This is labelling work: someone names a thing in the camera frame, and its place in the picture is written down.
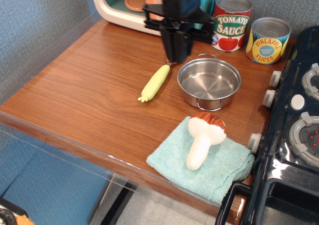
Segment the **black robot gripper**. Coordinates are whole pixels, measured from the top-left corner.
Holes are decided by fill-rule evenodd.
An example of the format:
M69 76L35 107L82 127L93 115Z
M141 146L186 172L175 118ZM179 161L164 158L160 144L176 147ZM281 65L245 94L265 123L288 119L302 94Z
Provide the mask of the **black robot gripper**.
M190 55L193 39L205 43L212 43L214 24L212 16L214 0L162 0L161 3L146 3L143 10L146 15L145 27L160 31L161 39L170 62L182 63ZM166 28L160 25L163 19L173 25L188 22L188 31Z

